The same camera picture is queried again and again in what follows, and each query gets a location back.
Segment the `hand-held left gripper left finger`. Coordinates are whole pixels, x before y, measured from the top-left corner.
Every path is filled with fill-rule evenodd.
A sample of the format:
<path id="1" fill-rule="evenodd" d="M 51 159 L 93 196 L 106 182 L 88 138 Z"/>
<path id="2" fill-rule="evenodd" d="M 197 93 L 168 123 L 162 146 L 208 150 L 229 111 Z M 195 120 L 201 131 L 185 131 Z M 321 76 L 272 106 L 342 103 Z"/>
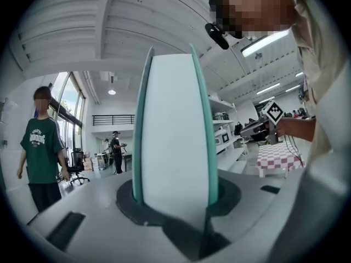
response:
<path id="1" fill-rule="evenodd" d="M 146 204 L 138 204 L 133 197 L 132 179 L 124 182 L 116 192 L 116 204 L 125 217 L 139 226 L 162 226 L 163 214 Z"/>

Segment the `person's right hand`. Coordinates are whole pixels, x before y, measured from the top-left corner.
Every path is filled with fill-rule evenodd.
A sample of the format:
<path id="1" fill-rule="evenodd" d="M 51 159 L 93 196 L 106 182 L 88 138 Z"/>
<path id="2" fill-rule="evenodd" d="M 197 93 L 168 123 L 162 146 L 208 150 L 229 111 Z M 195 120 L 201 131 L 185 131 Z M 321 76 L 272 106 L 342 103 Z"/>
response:
<path id="1" fill-rule="evenodd" d="M 290 135 L 290 119 L 282 118 L 276 125 L 276 134 L 280 138 L 285 135 Z"/>

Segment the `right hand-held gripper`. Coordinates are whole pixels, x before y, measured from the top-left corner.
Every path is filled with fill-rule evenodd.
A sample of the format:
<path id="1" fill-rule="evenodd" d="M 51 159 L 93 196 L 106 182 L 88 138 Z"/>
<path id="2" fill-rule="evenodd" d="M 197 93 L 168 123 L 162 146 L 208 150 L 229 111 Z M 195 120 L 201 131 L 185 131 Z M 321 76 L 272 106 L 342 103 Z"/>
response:
<path id="1" fill-rule="evenodd" d="M 261 116 L 240 131 L 244 138 L 252 138 L 254 141 L 266 141 L 271 145 L 279 142 L 276 126 L 284 115 L 283 110 L 274 100 L 270 100 L 261 110 Z"/>

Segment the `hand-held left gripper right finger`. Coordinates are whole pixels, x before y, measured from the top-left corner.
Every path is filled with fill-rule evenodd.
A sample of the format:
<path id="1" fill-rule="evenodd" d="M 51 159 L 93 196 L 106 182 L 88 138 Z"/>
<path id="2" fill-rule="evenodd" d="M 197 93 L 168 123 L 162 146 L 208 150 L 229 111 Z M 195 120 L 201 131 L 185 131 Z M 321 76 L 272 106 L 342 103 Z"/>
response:
<path id="1" fill-rule="evenodd" d="M 241 200 L 241 190 L 233 182 L 219 177 L 218 178 L 218 200 L 207 207 L 207 216 L 228 215 Z"/>

